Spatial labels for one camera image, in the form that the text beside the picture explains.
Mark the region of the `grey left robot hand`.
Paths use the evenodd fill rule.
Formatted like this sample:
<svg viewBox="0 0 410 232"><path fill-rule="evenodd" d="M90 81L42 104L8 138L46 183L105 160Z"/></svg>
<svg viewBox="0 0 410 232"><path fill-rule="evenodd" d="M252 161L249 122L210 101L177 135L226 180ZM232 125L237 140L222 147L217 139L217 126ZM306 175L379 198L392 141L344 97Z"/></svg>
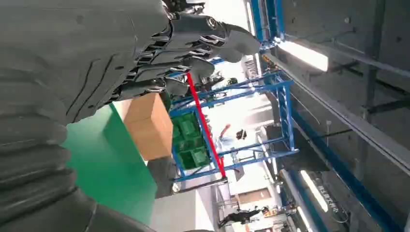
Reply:
<svg viewBox="0 0 410 232"><path fill-rule="evenodd" d="M170 12L161 0L3 0L0 116L77 122L129 96L128 81L162 78L200 55L235 62L259 49L239 26Z"/></svg>

